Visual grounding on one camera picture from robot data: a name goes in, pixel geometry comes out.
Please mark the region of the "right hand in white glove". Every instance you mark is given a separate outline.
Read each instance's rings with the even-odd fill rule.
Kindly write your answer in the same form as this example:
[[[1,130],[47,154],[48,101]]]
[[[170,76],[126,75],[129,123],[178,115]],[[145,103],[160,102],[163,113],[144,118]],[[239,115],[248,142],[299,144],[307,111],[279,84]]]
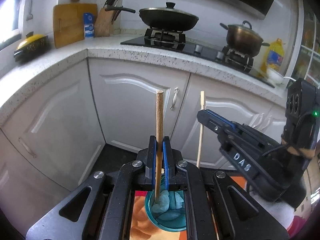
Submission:
[[[294,208],[283,201],[268,202],[253,190],[246,182],[246,192],[259,203],[269,214],[271,214],[286,230],[291,228],[294,219]]]

